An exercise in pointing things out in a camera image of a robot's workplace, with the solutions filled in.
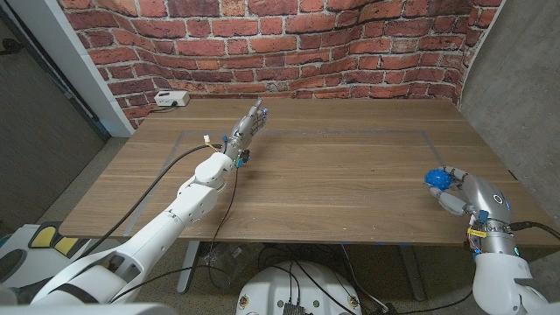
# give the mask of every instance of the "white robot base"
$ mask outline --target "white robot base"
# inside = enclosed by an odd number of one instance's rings
[[[301,267],[333,298],[361,315],[356,290],[341,275],[314,262],[299,262]],[[290,270],[290,274],[277,267]],[[245,284],[237,300],[236,315],[348,314],[323,293],[294,262],[281,262],[261,271]]]

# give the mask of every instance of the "white power strip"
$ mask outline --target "white power strip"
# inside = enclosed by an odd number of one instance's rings
[[[173,106],[174,102],[177,102],[175,106],[186,106],[191,98],[186,91],[159,91],[155,99],[158,106],[164,107]]]

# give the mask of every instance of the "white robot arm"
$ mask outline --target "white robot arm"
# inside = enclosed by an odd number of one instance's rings
[[[247,146],[266,123],[267,112],[260,105],[261,100],[235,125],[221,152],[197,166],[194,176],[178,189],[177,198],[162,213],[123,245],[83,257],[63,269],[41,289],[31,306],[133,300],[138,290],[115,297],[145,280],[185,227],[214,208],[226,185],[224,176],[249,158]]]

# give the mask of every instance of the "table leg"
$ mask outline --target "table leg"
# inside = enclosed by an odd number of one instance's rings
[[[426,293],[424,291],[422,279],[420,278],[420,270],[418,269],[418,261],[414,255],[414,249],[412,246],[402,245],[399,247],[399,251],[401,252],[402,262],[404,263],[406,274],[409,277],[412,297],[416,301],[424,301],[426,299]]]
[[[185,260],[183,261],[183,267],[192,267],[196,263],[196,258],[199,255],[200,241],[189,241],[189,245],[186,248]],[[181,271],[178,276],[177,292],[185,293],[189,289],[191,284],[191,278],[194,275],[194,269],[189,269]]]

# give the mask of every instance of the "brick wall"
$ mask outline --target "brick wall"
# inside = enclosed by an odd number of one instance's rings
[[[447,98],[502,0],[59,0],[132,125],[192,98]]]

